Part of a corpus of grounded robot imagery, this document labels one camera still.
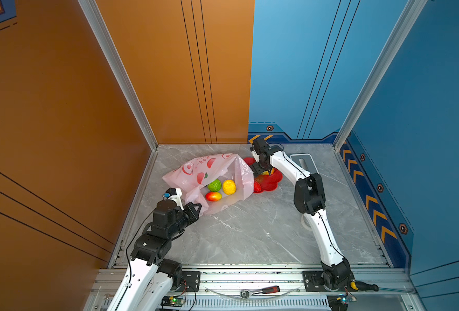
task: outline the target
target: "pink plastic bag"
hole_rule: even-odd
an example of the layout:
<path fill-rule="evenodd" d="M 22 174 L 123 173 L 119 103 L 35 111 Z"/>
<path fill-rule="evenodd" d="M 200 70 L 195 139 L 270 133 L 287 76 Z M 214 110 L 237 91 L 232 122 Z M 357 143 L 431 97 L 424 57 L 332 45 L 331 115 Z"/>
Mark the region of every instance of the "pink plastic bag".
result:
<path fill-rule="evenodd" d="M 220 212 L 237 201 L 245 200 L 254 191 L 251 168 L 234 153 L 192 159 L 179 169 L 164 175 L 163 179 L 171 188 L 181 188 L 181 198 L 185 202 L 200 203 L 200 215 Z M 221 189 L 219 193 L 222 198 L 219 201 L 207 201 L 205 195 L 209 190 L 205 186 L 216 179 L 221 183 L 227 179 L 234 180 L 237 191 L 228 196 Z"/>

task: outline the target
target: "ratchet wrench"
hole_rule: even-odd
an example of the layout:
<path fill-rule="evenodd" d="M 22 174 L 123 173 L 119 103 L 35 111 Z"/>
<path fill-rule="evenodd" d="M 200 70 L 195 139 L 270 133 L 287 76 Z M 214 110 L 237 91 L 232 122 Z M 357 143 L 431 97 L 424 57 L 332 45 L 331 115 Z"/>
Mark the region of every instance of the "ratchet wrench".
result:
<path fill-rule="evenodd" d="M 263 289 L 244 289 L 243 291 L 240 292 L 240 297 L 243 299 L 250 298 L 250 296 L 254 294 L 273 294 L 273 293 L 278 293 L 280 291 L 279 286 L 271 286 L 271 287 L 266 287 Z"/>

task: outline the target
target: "marble surface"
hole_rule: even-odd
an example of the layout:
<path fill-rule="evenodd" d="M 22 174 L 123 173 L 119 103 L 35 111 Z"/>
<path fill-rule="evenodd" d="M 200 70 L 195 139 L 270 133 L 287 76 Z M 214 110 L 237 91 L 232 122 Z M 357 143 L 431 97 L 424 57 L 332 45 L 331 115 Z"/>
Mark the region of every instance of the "marble surface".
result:
<path fill-rule="evenodd" d="M 323 177 L 326 214 L 333 235 L 351 264 L 386 264 L 374 242 L 331 145 L 285 144 L 285 152 L 309 153 Z M 219 153 L 251 156 L 249 144 L 161 145 L 141 206 L 128 235 L 161 200 L 168 184 L 162 176 L 195 157 Z M 166 258 L 183 264 L 204 263 L 320 263 L 320 252 L 310 228 L 304 227 L 293 204 L 294 185 L 284 178 L 278 189 L 252 194 L 245 201 L 204 215 L 172 242 Z"/>

